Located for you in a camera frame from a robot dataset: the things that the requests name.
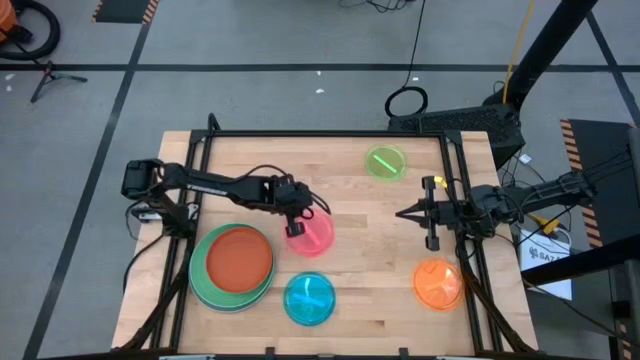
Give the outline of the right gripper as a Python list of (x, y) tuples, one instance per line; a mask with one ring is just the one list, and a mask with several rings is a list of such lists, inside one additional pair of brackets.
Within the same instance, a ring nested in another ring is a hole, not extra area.
[[(465, 232), (469, 236), (480, 236), (480, 218), (470, 202), (458, 200), (436, 201), (434, 192), (436, 189), (436, 177), (422, 178), (422, 187), (425, 190), (423, 201), (417, 201), (406, 209), (398, 211), (395, 216), (401, 219), (424, 223), (427, 229), (426, 247), (431, 251), (440, 250), (439, 237), (436, 227), (445, 226), (449, 230)], [(410, 215), (410, 213), (424, 212), (424, 216)]]

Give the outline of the pink translucent plate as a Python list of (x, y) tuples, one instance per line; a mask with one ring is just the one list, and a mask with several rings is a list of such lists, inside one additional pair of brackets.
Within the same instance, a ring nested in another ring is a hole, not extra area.
[(286, 229), (282, 236), (287, 247), (294, 253), (305, 257), (317, 257), (325, 253), (335, 240), (334, 225), (331, 216), (319, 208), (313, 208), (311, 219), (299, 218), (304, 226), (304, 233), (295, 237), (288, 237)]

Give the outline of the lime translucent plate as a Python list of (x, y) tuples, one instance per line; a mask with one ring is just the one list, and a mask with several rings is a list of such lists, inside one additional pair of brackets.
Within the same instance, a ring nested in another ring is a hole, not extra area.
[(371, 177), (385, 182), (400, 180), (408, 168), (404, 152), (391, 144), (372, 146), (365, 155), (364, 165)]

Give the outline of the orange translucent plate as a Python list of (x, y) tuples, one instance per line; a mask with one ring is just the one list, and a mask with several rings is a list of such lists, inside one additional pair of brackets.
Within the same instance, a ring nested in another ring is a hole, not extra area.
[(434, 311), (451, 311), (464, 289), (458, 269), (445, 258), (425, 258), (415, 267), (410, 284), (417, 300)]

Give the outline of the red-orange opaque plate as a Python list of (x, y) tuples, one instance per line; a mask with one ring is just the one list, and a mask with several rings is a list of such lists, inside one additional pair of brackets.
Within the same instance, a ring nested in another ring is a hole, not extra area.
[(214, 238), (205, 257), (206, 274), (224, 292), (247, 293), (258, 288), (273, 266), (267, 238), (248, 226), (232, 226)]

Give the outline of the large light green plate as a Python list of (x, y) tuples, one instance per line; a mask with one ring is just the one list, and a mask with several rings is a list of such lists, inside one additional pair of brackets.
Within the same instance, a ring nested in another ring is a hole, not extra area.
[(271, 272), (257, 289), (247, 293), (232, 294), (217, 288), (206, 274), (205, 257), (214, 238), (232, 226), (252, 227), (241, 223), (230, 223), (210, 231), (196, 245), (189, 265), (189, 283), (195, 296), (207, 307), (225, 313), (240, 312), (257, 303), (269, 289), (276, 269), (276, 260), (272, 249), (273, 266)]

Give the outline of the teal translucent plate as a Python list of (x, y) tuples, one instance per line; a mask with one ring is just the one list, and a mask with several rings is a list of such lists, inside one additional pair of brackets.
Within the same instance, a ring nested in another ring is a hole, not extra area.
[(321, 273), (303, 272), (292, 277), (283, 293), (283, 307), (296, 324), (312, 327), (326, 322), (334, 312), (336, 292)]

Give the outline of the white printed box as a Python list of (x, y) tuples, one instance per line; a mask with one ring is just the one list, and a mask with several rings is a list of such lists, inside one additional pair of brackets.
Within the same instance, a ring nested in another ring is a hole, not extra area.
[[(546, 265), (564, 259), (570, 255), (569, 246), (538, 233), (520, 229), (519, 241), (527, 238), (517, 247), (520, 271)], [(549, 293), (553, 296), (571, 301), (573, 299), (572, 281), (561, 280), (544, 285), (536, 285), (532, 291)]]

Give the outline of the black crossbeam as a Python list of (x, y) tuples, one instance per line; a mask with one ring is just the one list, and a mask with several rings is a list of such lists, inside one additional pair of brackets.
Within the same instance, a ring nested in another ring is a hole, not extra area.
[(521, 273), (530, 286), (568, 280), (603, 270), (621, 270), (627, 280), (640, 281), (639, 263), (632, 258), (616, 255), (607, 248), (593, 249)]

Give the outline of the black hazard-striped floor mat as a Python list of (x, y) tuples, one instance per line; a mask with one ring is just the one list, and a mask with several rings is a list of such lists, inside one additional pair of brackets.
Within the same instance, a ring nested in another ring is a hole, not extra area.
[(640, 233), (640, 197), (627, 123), (569, 119), (560, 122), (569, 166), (595, 182), (596, 197), (581, 208), (590, 247)]
[(92, 21), (95, 23), (148, 24), (159, 0), (100, 0)]

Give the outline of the black slanted pole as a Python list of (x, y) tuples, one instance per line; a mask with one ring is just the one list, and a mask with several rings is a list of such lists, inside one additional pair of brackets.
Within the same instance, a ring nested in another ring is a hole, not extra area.
[(505, 85), (487, 97), (483, 106), (506, 102), (520, 110), (553, 60), (586, 19), (598, 0), (561, 0)]

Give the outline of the black tripod stand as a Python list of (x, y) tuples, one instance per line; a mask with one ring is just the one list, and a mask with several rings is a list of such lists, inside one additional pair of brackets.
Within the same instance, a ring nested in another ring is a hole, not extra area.
[(80, 82), (80, 83), (86, 83), (88, 81), (87, 78), (85, 77), (81, 77), (81, 76), (75, 76), (75, 75), (70, 75), (70, 74), (65, 74), (65, 73), (61, 73), (61, 72), (57, 72), (54, 70), (54, 64), (52, 61), (48, 61), (44, 72), (43, 72), (43, 76), (40, 80), (40, 82), (38, 83), (33, 95), (30, 98), (30, 102), (31, 103), (36, 103), (37, 100), (40, 98), (40, 95), (44, 89), (44, 87), (50, 83), (53, 83), (55, 81), (58, 80), (72, 80), (72, 81), (76, 81), (76, 82)]

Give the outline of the orange vacuum cleaner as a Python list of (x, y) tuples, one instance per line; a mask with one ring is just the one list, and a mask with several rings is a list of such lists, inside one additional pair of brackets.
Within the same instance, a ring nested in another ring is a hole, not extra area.
[(18, 24), (16, 11), (10, 0), (0, 0), (0, 43), (7, 39), (7, 34)]

